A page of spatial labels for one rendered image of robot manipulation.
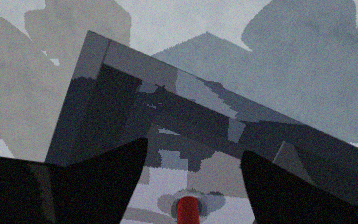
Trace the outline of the dark red peg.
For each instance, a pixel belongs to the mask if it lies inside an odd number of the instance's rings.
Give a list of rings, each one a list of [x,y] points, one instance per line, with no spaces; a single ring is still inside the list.
[[[197,198],[188,196],[178,200],[177,224],[200,224]]]

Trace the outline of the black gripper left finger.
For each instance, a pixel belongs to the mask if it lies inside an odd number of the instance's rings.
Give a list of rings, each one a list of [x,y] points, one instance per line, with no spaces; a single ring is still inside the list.
[[[0,157],[0,215],[39,224],[120,224],[148,139],[68,166]]]

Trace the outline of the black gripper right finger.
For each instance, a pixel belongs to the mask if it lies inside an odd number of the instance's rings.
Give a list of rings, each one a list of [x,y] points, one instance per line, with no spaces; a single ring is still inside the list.
[[[358,205],[319,189],[245,150],[245,190],[257,224],[358,224]]]

